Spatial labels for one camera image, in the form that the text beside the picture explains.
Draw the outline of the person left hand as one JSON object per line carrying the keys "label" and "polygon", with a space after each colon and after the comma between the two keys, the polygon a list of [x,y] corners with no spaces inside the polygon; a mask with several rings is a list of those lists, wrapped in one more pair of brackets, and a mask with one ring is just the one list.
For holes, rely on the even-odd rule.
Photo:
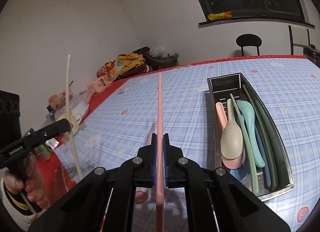
{"label": "person left hand", "polygon": [[27,180],[23,182],[6,170],[3,176],[5,188],[13,195],[24,190],[29,201],[36,203],[42,209],[48,209],[50,203],[45,191],[44,181],[37,168],[36,157],[32,153],[29,153],[27,157],[25,173],[27,174]]}

